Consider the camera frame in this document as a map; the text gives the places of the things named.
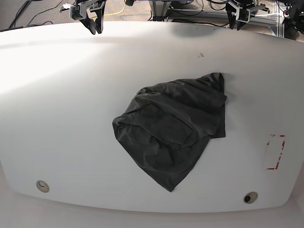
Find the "dark grey t-shirt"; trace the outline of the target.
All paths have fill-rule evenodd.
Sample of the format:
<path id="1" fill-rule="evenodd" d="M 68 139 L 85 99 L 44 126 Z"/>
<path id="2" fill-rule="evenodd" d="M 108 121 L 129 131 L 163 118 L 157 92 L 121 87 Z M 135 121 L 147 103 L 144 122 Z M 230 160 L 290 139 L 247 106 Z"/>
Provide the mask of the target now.
<path id="1" fill-rule="evenodd" d="M 221 73 L 144 87 L 114 118 L 115 138 L 145 173 L 171 192 L 209 141 L 226 136 L 224 88 Z"/>

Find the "red tape rectangle marking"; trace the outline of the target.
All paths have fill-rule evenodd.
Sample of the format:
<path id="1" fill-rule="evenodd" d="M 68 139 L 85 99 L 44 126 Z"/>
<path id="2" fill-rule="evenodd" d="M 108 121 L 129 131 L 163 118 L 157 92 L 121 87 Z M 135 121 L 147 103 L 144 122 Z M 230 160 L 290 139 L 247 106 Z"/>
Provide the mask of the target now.
<path id="1" fill-rule="evenodd" d="M 284 151 L 286 136 L 283 134 L 271 134 L 266 144 L 266 152 L 263 168 L 266 170 L 277 170 L 282 153 Z"/>

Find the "left table grommet hole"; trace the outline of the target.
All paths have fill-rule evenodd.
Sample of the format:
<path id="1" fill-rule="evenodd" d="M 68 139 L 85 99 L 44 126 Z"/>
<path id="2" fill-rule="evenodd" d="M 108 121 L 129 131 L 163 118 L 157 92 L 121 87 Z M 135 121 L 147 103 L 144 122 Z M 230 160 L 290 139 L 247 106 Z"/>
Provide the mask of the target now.
<path id="1" fill-rule="evenodd" d="M 44 181 L 38 180 L 36 182 L 36 187 L 39 191 L 43 192 L 43 193 L 48 193 L 50 188 L 48 186 L 48 184 Z"/>

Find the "table grommet hole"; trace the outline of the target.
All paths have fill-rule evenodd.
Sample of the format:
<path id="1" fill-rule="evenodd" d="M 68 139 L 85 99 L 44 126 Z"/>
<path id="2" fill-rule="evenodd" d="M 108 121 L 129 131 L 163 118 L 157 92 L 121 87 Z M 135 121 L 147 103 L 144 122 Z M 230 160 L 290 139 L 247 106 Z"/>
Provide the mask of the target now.
<path id="1" fill-rule="evenodd" d="M 247 193 L 244 198 L 243 198 L 243 202 L 245 204 L 252 204 L 254 203 L 258 198 L 258 193 L 257 192 L 249 192 Z"/>
<path id="2" fill-rule="evenodd" d="M 48 186 L 48 184 L 44 181 L 38 180 L 36 182 L 36 187 L 39 191 L 43 192 L 43 193 L 48 193 L 50 188 Z"/>

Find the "right table grommet hole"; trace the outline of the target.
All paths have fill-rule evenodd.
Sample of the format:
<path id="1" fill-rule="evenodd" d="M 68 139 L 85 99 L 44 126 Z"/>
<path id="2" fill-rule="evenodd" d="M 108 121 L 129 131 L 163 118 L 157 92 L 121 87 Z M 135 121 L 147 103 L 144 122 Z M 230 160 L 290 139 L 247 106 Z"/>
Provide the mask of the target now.
<path id="1" fill-rule="evenodd" d="M 243 198 L 243 202 L 245 204 L 252 204 L 254 203 L 258 198 L 258 193 L 257 192 L 249 192 L 247 193 L 244 198 Z"/>

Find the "aluminium frame stand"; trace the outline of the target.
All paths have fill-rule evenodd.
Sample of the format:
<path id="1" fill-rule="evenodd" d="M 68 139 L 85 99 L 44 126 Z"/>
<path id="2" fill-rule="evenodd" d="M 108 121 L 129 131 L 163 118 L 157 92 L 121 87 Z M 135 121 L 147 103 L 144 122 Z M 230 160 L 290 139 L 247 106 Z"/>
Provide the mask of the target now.
<path id="1" fill-rule="evenodd" d="M 187 6 L 194 3 L 193 0 L 150 0 L 149 5 L 152 12 L 153 21 L 164 21 L 169 19 L 185 21 L 188 23 L 202 23 L 213 25 L 209 21 L 223 21 L 229 27 L 226 4 L 229 0 L 203 0 L 200 9 L 186 9 Z M 273 34 L 283 38 L 285 35 L 285 26 L 283 24 L 284 14 L 280 9 L 280 4 L 274 3 L 274 8 L 264 1 L 256 0 L 256 3 L 265 4 L 270 9 L 270 13 L 259 10 L 256 15 L 250 15 L 250 21 L 246 24 L 269 27 Z"/>

